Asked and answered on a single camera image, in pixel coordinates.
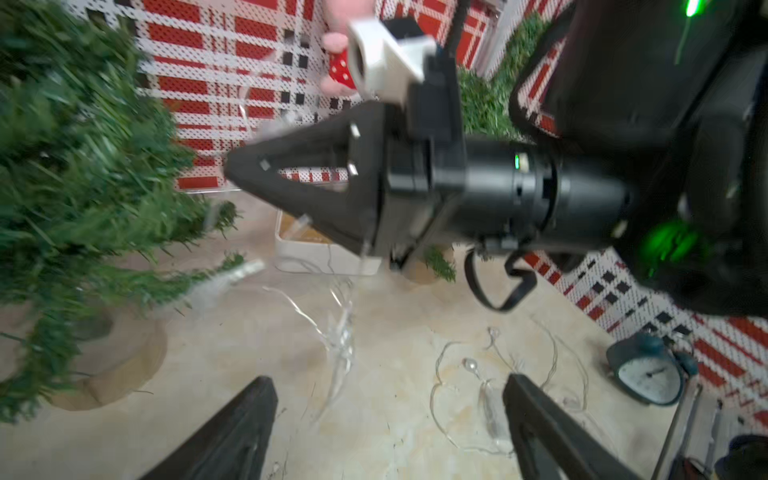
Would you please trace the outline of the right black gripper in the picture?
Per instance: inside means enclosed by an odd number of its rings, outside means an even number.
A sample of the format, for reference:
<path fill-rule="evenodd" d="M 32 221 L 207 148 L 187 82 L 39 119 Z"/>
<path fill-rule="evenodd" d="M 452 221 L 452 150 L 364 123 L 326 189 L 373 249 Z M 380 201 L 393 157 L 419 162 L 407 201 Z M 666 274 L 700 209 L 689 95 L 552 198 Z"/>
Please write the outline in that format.
<path fill-rule="evenodd" d="M 404 268 L 433 245 L 466 240 L 457 220 L 468 161 L 457 67 L 439 52 L 403 105 L 366 101 L 316 124 L 231 150 L 225 177 L 243 191 L 312 220 L 355 253 Z M 344 168 L 344 191 L 292 181 L 284 168 Z"/>

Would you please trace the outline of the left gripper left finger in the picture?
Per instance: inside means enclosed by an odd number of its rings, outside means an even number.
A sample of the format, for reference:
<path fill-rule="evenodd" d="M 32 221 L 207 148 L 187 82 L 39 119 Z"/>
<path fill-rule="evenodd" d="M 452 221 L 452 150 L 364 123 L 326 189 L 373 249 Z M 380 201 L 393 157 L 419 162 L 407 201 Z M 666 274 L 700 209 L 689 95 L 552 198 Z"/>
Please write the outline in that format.
<path fill-rule="evenodd" d="M 272 379 L 259 376 L 145 479 L 259 479 L 277 415 Z"/>

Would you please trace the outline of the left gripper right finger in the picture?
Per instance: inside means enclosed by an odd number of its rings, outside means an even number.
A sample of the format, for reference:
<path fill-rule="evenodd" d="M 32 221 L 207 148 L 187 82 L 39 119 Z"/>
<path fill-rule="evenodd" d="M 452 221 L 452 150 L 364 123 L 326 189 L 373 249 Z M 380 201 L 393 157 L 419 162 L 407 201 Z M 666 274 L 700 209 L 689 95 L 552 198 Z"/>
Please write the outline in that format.
<path fill-rule="evenodd" d="M 527 376 L 511 374 L 502 395 L 524 479 L 635 479 Z"/>

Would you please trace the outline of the clear star string light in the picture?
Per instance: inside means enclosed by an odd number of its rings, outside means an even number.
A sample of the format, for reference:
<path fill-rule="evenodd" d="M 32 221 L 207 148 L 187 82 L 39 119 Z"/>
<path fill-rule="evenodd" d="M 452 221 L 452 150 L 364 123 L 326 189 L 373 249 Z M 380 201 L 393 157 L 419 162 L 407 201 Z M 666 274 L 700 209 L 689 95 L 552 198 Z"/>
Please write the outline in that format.
<path fill-rule="evenodd" d="M 251 143 L 276 138 L 277 136 L 287 133 L 291 128 L 296 127 L 294 117 L 298 118 L 296 114 L 288 115 L 284 119 L 275 120 L 267 127 L 266 133 L 256 134 L 251 138 Z M 279 227 L 281 220 L 277 220 L 276 239 L 280 241 L 299 241 L 300 237 L 309 230 L 319 227 L 319 220 L 316 220 L 312 215 L 306 213 L 302 215 L 293 216 L 293 223 L 288 227 L 285 233 L 279 233 Z M 275 253 L 275 256 L 268 261 L 257 258 L 255 260 L 244 261 L 230 269 L 222 270 L 218 273 L 212 273 L 206 277 L 205 280 L 197 283 L 195 286 L 185 293 L 179 302 L 185 305 L 187 308 L 209 308 L 212 307 L 220 297 L 226 293 L 229 289 L 235 287 L 239 283 L 245 281 L 248 278 L 256 277 L 262 274 L 269 268 L 277 269 L 278 264 L 282 263 L 294 263 L 303 268 L 303 271 L 298 272 L 302 274 L 312 274 L 313 278 L 323 279 L 328 277 L 328 287 L 331 298 L 334 301 L 334 306 L 327 313 L 327 320 L 325 327 L 323 328 L 318 323 L 317 316 L 310 315 L 307 311 L 301 308 L 297 301 L 291 297 L 284 289 L 277 288 L 276 285 L 269 285 L 265 281 L 260 281 L 255 285 L 252 285 L 259 293 L 265 293 L 273 296 L 275 299 L 279 299 L 281 302 L 285 302 L 296 315 L 307 321 L 313 331 L 315 337 L 323 345 L 327 352 L 327 363 L 330 368 L 330 380 L 328 386 L 328 392 L 322 406 L 319 407 L 317 414 L 312 420 L 312 424 L 318 423 L 325 413 L 332 408 L 332 405 L 340 395 L 346 378 L 352 369 L 353 361 L 355 358 L 354 341 L 351 330 L 351 319 L 353 316 L 354 307 L 354 293 L 356 288 L 356 280 L 349 276 L 338 275 L 341 272 L 334 270 L 331 266 L 331 260 L 333 259 L 333 251 L 330 243 L 324 247 L 327 253 L 327 270 L 329 273 L 322 270 L 320 264 L 314 261 L 300 258 L 296 255 L 285 255 Z"/>

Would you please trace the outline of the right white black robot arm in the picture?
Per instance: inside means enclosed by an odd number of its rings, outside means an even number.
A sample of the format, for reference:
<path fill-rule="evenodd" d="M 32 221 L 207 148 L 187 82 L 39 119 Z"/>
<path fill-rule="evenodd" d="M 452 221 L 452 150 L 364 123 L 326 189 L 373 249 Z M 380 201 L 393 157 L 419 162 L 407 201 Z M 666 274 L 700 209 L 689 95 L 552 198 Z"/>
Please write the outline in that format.
<path fill-rule="evenodd" d="M 767 313 L 767 5 L 576 1 L 524 66 L 564 47 L 546 133 L 508 105 L 525 142 L 472 138 L 455 53 L 412 19 L 350 25 L 358 104 L 228 153 L 226 178 L 358 255 L 408 270 L 432 246 L 468 258 L 532 251 L 560 266 L 612 247 L 643 286 L 692 311 Z"/>

